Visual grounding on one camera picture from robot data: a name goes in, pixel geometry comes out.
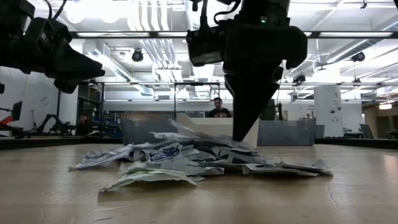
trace person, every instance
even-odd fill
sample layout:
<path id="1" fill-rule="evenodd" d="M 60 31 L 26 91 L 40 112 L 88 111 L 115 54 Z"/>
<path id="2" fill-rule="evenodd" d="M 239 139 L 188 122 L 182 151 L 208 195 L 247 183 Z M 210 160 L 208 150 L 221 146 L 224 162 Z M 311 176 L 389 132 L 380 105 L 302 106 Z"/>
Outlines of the person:
<path id="1" fill-rule="evenodd" d="M 86 136 L 93 131 L 93 126 L 88 119 L 87 114 L 81 114 L 79 117 L 79 123 L 76 125 L 76 135 Z"/>
<path id="2" fill-rule="evenodd" d="M 229 110 L 223 108 L 223 100 L 220 97 L 214 98 L 213 102 L 216 108 L 210 111 L 209 118 L 232 118 Z"/>

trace wooden surface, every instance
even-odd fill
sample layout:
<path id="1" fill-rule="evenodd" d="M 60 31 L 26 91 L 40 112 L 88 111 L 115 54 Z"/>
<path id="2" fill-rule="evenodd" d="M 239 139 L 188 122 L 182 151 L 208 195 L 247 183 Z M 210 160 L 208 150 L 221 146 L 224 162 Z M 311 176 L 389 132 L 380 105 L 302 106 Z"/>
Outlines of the wooden surface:
<path id="1" fill-rule="evenodd" d="M 11 223 L 397 223 L 398 151 L 342 146 L 268 147 L 284 161 L 323 159 L 334 178 L 228 174 L 198 188 L 138 185 L 98 193 L 118 164 L 69 172 L 90 149 L 0 151 L 0 222 Z"/>

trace paper pile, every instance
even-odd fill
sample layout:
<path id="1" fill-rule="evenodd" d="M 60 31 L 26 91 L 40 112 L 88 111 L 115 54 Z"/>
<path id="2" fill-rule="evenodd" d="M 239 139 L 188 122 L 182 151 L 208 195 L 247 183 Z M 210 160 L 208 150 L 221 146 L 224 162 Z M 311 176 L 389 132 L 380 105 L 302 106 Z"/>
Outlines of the paper pile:
<path id="1" fill-rule="evenodd" d="M 203 180 L 203 176 L 223 175 L 225 168 L 241 169 L 243 174 L 333 175 L 322 160 L 313 164 L 274 162 L 259 156 L 245 142 L 235 142 L 228 136 L 206 135 L 189 129 L 185 132 L 154 133 L 156 138 L 164 139 L 157 144 L 130 144 L 107 152 L 90 151 L 71 169 L 85 169 L 118 159 L 131 161 L 121 164 L 120 178 L 103 190 L 113 190 L 136 181 L 182 180 L 196 185 L 195 182 Z"/>

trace fluorescent light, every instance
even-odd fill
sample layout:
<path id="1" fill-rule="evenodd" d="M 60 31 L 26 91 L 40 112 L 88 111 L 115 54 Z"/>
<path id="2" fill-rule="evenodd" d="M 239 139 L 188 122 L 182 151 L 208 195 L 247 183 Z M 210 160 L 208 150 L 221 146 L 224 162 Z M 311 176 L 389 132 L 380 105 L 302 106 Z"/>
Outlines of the fluorescent light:
<path id="1" fill-rule="evenodd" d="M 105 100 L 105 102 L 128 102 L 128 100 Z"/>
<path id="2" fill-rule="evenodd" d="M 79 37 L 149 37 L 148 32 L 77 32 Z"/>
<path id="3" fill-rule="evenodd" d="M 380 104 L 379 109 L 380 110 L 389 110 L 392 108 L 392 104 L 390 103 L 385 103 L 385 104 Z"/>
<path id="4" fill-rule="evenodd" d="M 130 83 L 105 83 L 105 85 L 130 85 Z"/>
<path id="5" fill-rule="evenodd" d="M 148 82 L 148 83 L 144 83 L 144 82 L 139 82 L 139 83 L 136 83 L 136 84 L 138 84 L 138 85 L 173 85 L 174 86 L 174 83 L 172 83 L 172 82 Z"/>
<path id="6" fill-rule="evenodd" d="M 159 32 L 159 37 L 185 37 L 187 32 Z"/>
<path id="7" fill-rule="evenodd" d="M 320 37 L 389 37 L 392 32 L 321 32 Z"/>

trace ceiling light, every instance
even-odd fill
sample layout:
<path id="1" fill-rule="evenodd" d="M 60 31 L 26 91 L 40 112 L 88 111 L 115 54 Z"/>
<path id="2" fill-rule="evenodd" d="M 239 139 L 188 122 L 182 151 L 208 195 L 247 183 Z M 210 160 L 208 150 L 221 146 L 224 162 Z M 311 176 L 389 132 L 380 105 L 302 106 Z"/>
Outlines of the ceiling light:
<path id="1" fill-rule="evenodd" d="M 187 35 L 187 32 L 159 32 L 159 37 L 184 37 Z"/>
<path id="2" fill-rule="evenodd" d="M 119 14 L 117 12 L 116 7 L 113 4 L 112 0 L 102 0 L 103 13 L 102 13 L 102 21 L 112 24 L 119 19 Z"/>
<path id="3" fill-rule="evenodd" d="M 174 85 L 174 83 L 172 83 L 172 82 L 152 82 L 152 83 L 140 82 L 138 84 L 140 84 L 140 85 Z"/>
<path id="4" fill-rule="evenodd" d="M 392 32 L 321 32 L 320 37 L 389 37 Z"/>
<path id="5" fill-rule="evenodd" d="M 114 83 L 105 83 L 105 85 L 130 85 L 130 83 L 117 83 L 117 82 L 114 82 Z"/>
<path id="6" fill-rule="evenodd" d="M 73 24 L 78 24 L 84 19 L 83 9 L 73 1 L 68 2 L 68 4 L 65 7 L 65 11 L 67 12 L 67 19 L 69 20 L 69 22 Z"/>
<path id="7" fill-rule="evenodd" d="M 380 110 L 389 110 L 392 108 L 392 104 L 390 103 L 384 103 L 379 105 Z"/>
<path id="8" fill-rule="evenodd" d="M 105 102 L 128 102 L 128 100 L 105 100 Z"/>
<path id="9" fill-rule="evenodd" d="M 149 37 L 148 32 L 77 32 L 79 37 L 135 37 L 135 38 L 145 38 Z"/>

